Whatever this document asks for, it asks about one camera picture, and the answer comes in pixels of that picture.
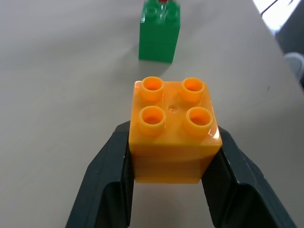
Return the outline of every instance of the dark object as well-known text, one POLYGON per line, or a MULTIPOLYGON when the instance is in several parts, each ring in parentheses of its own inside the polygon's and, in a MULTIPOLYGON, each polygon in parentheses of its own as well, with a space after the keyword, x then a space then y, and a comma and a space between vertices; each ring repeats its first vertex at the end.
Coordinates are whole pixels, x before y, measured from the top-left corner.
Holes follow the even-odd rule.
MULTIPOLYGON (((134 174, 130 122, 117 126, 88 166, 66 228, 130 225, 134 174)), ((260 169, 222 128, 223 146, 202 177, 216 228, 295 228, 260 169)))

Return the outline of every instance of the orange lego duplo brick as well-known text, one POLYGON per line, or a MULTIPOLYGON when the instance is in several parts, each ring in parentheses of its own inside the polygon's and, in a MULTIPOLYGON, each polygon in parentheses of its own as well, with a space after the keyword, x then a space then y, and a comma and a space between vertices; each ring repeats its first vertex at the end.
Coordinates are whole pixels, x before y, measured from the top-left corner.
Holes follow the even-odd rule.
POLYGON ((135 82, 129 147, 137 182, 198 182, 221 145, 204 82, 135 82))

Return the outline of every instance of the white table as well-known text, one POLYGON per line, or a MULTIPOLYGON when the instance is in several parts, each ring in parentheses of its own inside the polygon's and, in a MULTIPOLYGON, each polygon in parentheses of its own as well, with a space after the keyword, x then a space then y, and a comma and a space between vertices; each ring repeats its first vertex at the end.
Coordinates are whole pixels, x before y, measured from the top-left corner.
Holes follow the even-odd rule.
MULTIPOLYGON (((5 0, 0 227, 65 226, 133 83, 195 76, 217 120, 304 226, 304 96, 251 0, 184 0, 172 65, 137 58, 141 0, 5 0)), ((135 184, 132 228, 213 227, 201 183, 135 184)))

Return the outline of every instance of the green lego duplo brick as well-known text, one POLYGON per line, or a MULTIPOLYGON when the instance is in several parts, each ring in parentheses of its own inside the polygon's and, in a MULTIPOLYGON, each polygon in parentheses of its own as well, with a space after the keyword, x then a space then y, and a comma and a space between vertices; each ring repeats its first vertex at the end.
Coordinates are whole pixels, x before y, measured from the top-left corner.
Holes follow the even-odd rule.
POLYGON ((180 22, 181 11, 176 2, 148 0, 143 6, 139 42, 176 44, 180 22))
POLYGON ((175 44, 140 42, 139 59, 172 63, 175 44))

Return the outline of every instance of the table surface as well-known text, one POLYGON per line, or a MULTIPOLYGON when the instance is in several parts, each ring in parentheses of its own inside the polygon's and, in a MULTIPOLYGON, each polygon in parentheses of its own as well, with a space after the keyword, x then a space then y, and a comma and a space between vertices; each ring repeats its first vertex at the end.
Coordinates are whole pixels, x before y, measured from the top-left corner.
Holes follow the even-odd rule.
MULTIPOLYGON (((0 226, 60 228, 146 76, 201 78, 220 126, 304 227, 304 96, 251 0, 181 1, 173 64, 138 61, 142 0, 5 0, 0 226)), ((135 184, 132 228, 213 227, 202 184, 135 184)))

